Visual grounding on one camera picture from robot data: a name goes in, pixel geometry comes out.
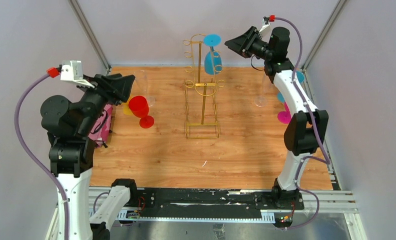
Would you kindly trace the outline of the clear wine glass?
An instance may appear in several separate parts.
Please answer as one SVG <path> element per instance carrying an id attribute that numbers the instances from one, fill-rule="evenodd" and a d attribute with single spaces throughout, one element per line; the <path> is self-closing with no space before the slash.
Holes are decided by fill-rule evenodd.
<path id="1" fill-rule="evenodd" d="M 134 83 L 135 95 L 143 96 L 146 99 L 148 106 L 153 107 L 156 100 L 149 93 L 150 84 L 149 84 L 147 72 L 144 69 L 139 69 L 134 71 L 134 76 L 135 76 L 135 83 Z"/>
<path id="2" fill-rule="evenodd" d="M 273 83 L 270 78 L 263 74 L 261 78 L 261 84 L 259 86 L 259 94 L 254 98 L 254 103 L 257 107 L 265 107 L 269 102 L 269 94 L 273 88 Z"/>

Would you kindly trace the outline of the yellow wine glass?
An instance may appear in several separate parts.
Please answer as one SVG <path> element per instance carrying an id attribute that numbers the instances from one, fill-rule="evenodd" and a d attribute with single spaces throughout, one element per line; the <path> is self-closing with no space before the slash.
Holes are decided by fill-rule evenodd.
<path id="1" fill-rule="evenodd" d="M 129 102 L 130 102 L 130 99 L 128 99 L 127 102 L 122 103 L 122 110 L 123 110 L 123 114 L 124 115 L 132 116 L 133 113 L 132 113 L 132 111 L 131 111 L 131 109 L 129 107 Z"/>

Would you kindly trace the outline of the red wine glass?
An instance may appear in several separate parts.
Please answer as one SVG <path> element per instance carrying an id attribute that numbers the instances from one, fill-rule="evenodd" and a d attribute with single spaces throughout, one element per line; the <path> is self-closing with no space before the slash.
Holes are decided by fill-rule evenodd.
<path id="1" fill-rule="evenodd" d="M 128 107 L 132 114 L 139 118 L 139 126 L 148 129 L 154 125 L 154 118 L 149 115 L 149 106 L 147 99 L 144 96 L 138 95 L 128 103 Z"/>

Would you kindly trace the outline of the light blue wine glass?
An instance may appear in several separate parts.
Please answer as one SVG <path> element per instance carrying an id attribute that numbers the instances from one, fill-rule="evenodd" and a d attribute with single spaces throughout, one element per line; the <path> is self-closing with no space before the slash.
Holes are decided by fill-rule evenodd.
<path id="1" fill-rule="evenodd" d="M 295 76 L 297 77 L 298 82 L 301 85 L 304 82 L 304 80 L 305 80 L 304 74 L 302 72 L 300 72 L 300 71 L 297 71 Z M 276 97 L 281 103 L 284 103 L 284 97 L 283 97 L 281 92 L 278 92 Z"/>

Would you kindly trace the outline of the pink wine glass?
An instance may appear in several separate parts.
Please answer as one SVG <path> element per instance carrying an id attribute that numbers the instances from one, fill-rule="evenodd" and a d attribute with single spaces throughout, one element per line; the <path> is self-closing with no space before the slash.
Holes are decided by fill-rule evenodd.
<path id="1" fill-rule="evenodd" d="M 283 124 L 289 124 L 292 119 L 289 107 L 286 102 L 283 103 L 284 110 L 280 111 L 277 115 L 278 120 Z"/>

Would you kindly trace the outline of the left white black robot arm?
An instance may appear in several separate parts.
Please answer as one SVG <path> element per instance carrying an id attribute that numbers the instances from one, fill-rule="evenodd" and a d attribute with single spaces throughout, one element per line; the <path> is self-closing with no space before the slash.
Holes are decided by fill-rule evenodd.
<path id="1" fill-rule="evenodd" d="M 41 106 L 41 124 L 51 144 L 50 171 L 59 182 L 61 240 L 108 240 L 122 207 L 138 203 L 136 182 L 118 178 L 96 213 L 89 215 L 89 186 L 96 148 L 89 135 L 106 105 L 117 106 L 128 100 L 134 80 L 134 75 L 97 74 L 88 78 L 92 86 L 83 89 L 78 102 L 54 95 Z"/>

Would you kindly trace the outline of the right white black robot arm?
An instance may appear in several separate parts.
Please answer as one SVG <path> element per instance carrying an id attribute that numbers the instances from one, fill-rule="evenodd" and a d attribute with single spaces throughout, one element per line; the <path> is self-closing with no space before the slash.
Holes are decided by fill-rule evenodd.
<path id="1" fill-rule="evenodd" d="M 262 32 L 254 26 L 225 42 L 230 50 L 244 58 L 256 56 L 264 60 L 264 72 L 282 94 L 291 115 L 284 133 L 285 164 L 275 179 L 270 196 L 278 209 L 299 199 L 303 169 L 322 147 L 329 119 L 327 111 L 318 109 L 311 102 L 297 80 L 295 67 L 287 57 L 289 43 L 290 31 L 284 27 L 275 27 L 269 41 L 265 42 Z"/>

